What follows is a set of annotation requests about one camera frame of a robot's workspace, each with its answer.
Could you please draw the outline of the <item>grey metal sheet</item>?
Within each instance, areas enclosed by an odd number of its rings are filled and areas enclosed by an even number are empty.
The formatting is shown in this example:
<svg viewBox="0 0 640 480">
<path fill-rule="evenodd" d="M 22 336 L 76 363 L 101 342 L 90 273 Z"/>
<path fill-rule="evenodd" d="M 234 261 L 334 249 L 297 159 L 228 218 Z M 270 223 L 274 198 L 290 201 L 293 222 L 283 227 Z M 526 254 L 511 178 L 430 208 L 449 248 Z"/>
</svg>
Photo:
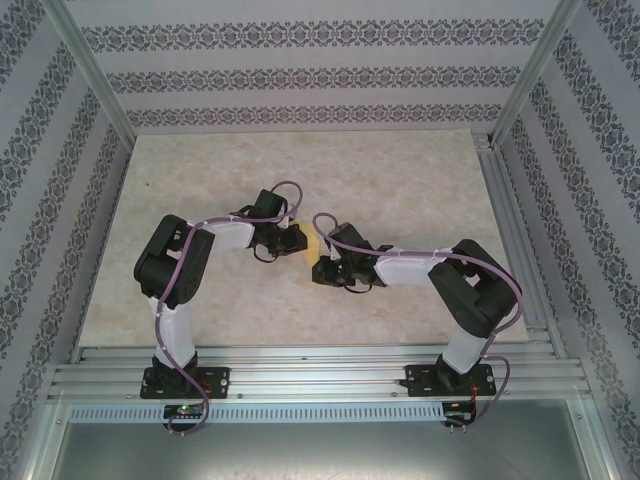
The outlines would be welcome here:
<svg viewBox="0 0 640 480">
<path fill-rule="evenodd" d="M 590 480 L 566 431 L 449 433 L 433 423 L 69 427 L 54 480 Z"/>
</svg>

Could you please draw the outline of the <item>aluminium side rail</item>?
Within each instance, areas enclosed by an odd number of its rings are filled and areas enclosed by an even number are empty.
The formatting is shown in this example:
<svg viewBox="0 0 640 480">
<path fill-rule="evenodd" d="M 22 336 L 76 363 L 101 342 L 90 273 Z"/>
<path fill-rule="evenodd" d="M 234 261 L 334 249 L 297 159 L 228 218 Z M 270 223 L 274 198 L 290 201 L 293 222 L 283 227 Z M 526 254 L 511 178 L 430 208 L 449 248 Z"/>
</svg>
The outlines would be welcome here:
<svg viewBox="0 0 640 480">
<path fill-rule="evenodd" d="M 511 271 L 524 293 L 524 323 L 533 332 L 545 327 L 557 358 L 566 358 L 557 323 L 531 247 L 523 216 L 499 150 L 488 135 L 472 140 L 485 179 Z"/>
<path fill-rule="evenodd" d="M 83 250 L 81 269 L 75 277 L 73 295 L 70 297 L 70 309 L 68 310 L 71 321 L 70 330 L 64 336 L 66 344 L 62 348 L 61 355 L 64 363 L 72 361 L 79 343 L 130 159 L 131 152 L 126 147 L 119 147 L 114 155 L 109 175 L 100 196 L 100 203 L 91 224 L 88 242 Z"/>
</svg>

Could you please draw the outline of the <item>small circuit board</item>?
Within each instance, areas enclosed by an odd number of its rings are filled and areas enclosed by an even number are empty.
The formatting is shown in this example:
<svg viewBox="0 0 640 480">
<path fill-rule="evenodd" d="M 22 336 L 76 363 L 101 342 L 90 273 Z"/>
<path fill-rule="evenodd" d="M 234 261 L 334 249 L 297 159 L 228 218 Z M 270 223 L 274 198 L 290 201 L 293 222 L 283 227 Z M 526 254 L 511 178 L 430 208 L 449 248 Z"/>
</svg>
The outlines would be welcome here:
<svg viewBox="0 0 640 480">
<path fill-rule="evenodd" d="M 163 418 L 186 420 L 201 420 L 204 416 L 205 408 L 201 404 L 170 404 L 164 407 Z"/>
<path fill-rule="evenodd" d="M 470 424 L 476 419 L 476 401 L 444 402 L 443 413 L 449 422 L 454 424 Z"/>
</svg>

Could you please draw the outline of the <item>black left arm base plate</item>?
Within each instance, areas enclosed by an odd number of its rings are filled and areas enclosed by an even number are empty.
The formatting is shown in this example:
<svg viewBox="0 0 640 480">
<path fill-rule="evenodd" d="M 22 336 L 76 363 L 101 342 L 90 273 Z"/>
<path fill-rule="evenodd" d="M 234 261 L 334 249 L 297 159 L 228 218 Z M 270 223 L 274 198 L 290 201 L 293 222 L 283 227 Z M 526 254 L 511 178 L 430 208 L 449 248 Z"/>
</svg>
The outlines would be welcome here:
<svg viewBox="0 0 640 480">
<path fill-rule="evenodd" d="M 230 375 L 228 368 L 196 367 L 188 374 L 204 390 L 209 399 L 227 398 Z M 202 394 L 177 370 L 148 367 L 144 370 L 140 397 L 153 400 L 198 399 Z"/>
</svg>

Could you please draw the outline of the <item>aluminium mounting rail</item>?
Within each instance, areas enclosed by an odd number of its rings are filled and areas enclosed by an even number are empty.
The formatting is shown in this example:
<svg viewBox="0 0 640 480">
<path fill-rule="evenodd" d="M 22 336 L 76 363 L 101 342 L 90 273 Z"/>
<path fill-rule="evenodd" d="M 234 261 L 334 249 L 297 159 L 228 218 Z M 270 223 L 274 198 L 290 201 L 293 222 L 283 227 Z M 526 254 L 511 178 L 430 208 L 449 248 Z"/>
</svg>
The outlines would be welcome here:
<svg viewBox="0 0 640 480">
<path fill-rule="evenodd" d="M 399 384 L 405 366 L 435 361 L 439 345 L 212 347 L 198 352 L 204 366 L 230 369 L 231 403 L 386 401 L 408 398 Z M 589 398 L 592 388 L 578 359 L 557 358 L 550 342 L 498 343 L 490 364 L 508 382 L 506 400 Z M 149 348 L 85 348 L 55 368 L 47 398 L 67 403 L 133 403 Z"/>
</svg>

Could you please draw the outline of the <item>yellow paper sheet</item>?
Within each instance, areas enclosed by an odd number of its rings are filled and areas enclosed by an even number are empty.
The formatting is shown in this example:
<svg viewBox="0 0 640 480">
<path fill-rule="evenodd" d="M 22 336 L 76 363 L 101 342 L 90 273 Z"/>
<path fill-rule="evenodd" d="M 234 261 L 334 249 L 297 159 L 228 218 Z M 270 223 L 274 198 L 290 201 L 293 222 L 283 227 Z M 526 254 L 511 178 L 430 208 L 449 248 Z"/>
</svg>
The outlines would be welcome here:
<svg viewBox="0 0 640 480">
<path fill-rule="evenodd" d="M 298 225 L 300 231 L 306 236 L 307 248 L 302 252 L 309 267 L 313 267 L 319 260 L 321 254 L 321 242 L 317 231 L 311 223 L 304 223 L 295 220 L 294 225 Z"/>
</svg>

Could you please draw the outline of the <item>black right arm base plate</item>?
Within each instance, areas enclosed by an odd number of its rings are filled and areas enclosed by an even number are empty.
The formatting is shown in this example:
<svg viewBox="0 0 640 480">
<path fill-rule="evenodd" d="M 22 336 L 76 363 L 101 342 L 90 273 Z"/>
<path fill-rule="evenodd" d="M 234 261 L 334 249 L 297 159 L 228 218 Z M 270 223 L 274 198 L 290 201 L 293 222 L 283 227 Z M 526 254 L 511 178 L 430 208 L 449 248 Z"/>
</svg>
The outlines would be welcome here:
<svg viewBox="0 0 640 480">
<path fill-rule="evenodd" d="M 488 364 L 476 364 L 466 374 L 459 374 L 447 364 L 407 365 L 400 385 L 410 397 L 464 397 L 497 393 L 493 370 Z"/>
</svg>

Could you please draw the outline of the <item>aluminium frame post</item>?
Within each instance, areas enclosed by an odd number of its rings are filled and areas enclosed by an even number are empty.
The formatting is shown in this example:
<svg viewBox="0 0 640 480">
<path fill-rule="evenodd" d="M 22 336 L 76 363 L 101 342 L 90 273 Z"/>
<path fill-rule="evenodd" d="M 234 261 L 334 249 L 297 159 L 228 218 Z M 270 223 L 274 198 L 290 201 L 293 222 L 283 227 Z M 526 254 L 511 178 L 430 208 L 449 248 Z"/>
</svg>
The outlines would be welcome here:
<svg viewBox="0 0 640 480">
<path fill-rule="evenodd" d="M 511 125 L 515 122 L 530 91 L 552 57 L 554 49 L 581 3 L 582 0 L 559 0 L 489 135 L 492 147 L 501 144 L 508 135 Z"/>
<path fill-rule="evenodd" d="M 129 153 L 137 135 L 66 0 L 39 0 Z"/>
</svg>

